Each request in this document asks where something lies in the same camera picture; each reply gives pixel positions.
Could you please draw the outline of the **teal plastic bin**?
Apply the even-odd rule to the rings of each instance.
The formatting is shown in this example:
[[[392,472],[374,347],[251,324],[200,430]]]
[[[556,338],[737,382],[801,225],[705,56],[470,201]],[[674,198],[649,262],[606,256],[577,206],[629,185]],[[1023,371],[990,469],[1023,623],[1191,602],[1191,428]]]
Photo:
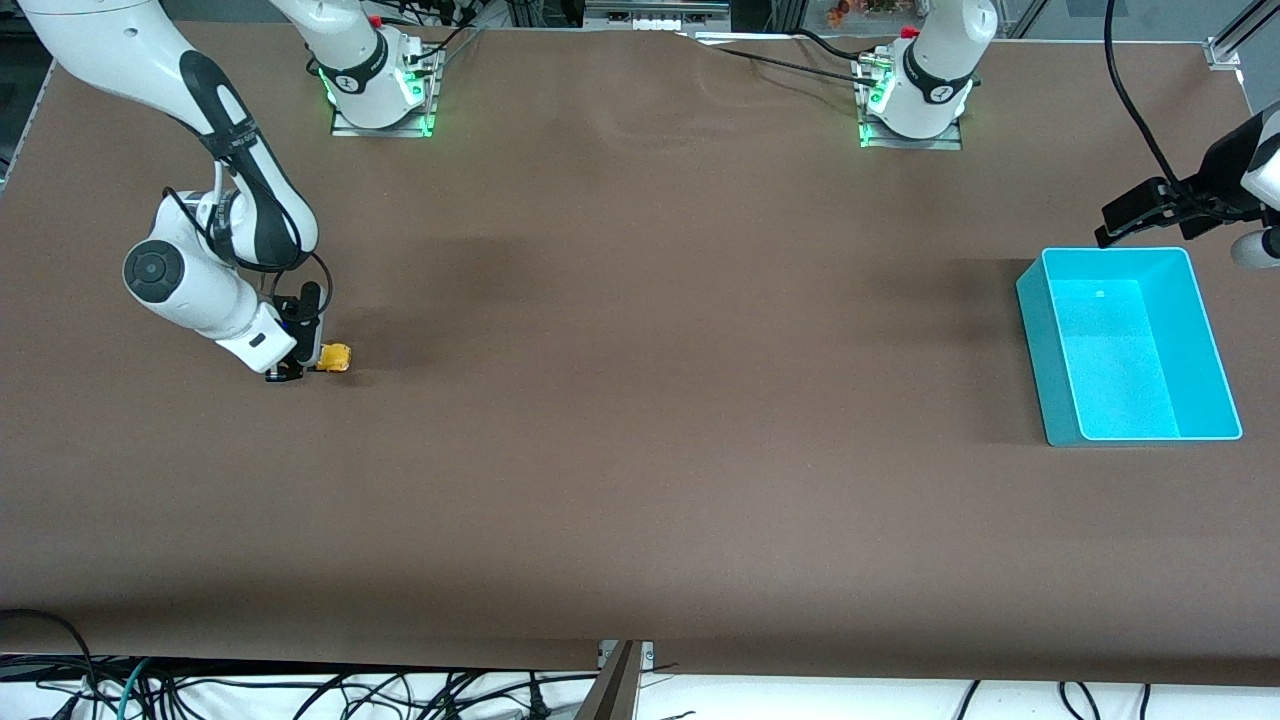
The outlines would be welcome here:
[[[1046,249],[1016,293],[1053,447],[1243,437],[1184,249]]]

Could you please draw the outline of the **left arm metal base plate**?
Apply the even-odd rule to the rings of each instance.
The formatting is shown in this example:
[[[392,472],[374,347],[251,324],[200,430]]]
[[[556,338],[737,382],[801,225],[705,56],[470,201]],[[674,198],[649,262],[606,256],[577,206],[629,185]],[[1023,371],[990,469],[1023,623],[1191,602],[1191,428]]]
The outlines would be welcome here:
[[[957,151],[963,147],[960,117],[972,85],[947,102],[931,104],[914,83],[899,76],[890,56],[864,54],[850,65],[856,78],[872,82],[855,90],[859,142],[864,149]]]

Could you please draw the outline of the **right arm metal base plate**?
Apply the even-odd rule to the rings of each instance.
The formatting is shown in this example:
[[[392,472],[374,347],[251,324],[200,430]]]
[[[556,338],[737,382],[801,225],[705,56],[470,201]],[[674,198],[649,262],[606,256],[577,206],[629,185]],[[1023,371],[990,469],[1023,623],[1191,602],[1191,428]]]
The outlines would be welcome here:
[[[394,78],[397,91],[390,99],[396,100],[393,106],[403,109],[404,114],[389,126],[365,128],[352,123],[339,111],[337,100],[329,94],[326,99],[332,104],[330,135],[365,138],[430,138],[436,123],[445,59],[445,53],[438,53],[426,60],[413,63],[408,69],[397,72]]]

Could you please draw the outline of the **brown table cover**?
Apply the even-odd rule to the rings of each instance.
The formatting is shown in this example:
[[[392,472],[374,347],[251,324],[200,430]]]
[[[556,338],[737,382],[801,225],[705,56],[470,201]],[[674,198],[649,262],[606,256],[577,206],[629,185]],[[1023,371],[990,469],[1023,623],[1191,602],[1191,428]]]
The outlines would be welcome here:
[[[1092,44],[959,152],[677,35],[485,31],[337,138],[289,26],[189,23],[316,211],[349,372],[269,384],[122,260],[210,161],[50,76],[0,199],[0,606],[97,653],[1280,684],[1280,270],[1189,243],[1244,436],[1046,443],[1015,282],[1152,172]]]

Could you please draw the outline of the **aluminium profile post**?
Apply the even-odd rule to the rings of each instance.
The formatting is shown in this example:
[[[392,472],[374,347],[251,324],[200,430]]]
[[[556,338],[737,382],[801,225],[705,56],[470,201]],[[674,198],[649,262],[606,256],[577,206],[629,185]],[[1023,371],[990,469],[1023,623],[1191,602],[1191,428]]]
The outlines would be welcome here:
[[[600,670],[573,720],[635,720],[645,673],[655,667],[650,641],[602,641]]]

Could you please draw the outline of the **aluminium frame rail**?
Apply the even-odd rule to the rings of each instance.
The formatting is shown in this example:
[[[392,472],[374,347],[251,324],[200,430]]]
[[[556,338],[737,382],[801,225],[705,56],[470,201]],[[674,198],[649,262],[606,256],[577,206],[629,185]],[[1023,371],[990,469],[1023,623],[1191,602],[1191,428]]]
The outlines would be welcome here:
[[[730,0],[582,0],[582,20],[623,22],[636,18],[689,22],[731,22]]]

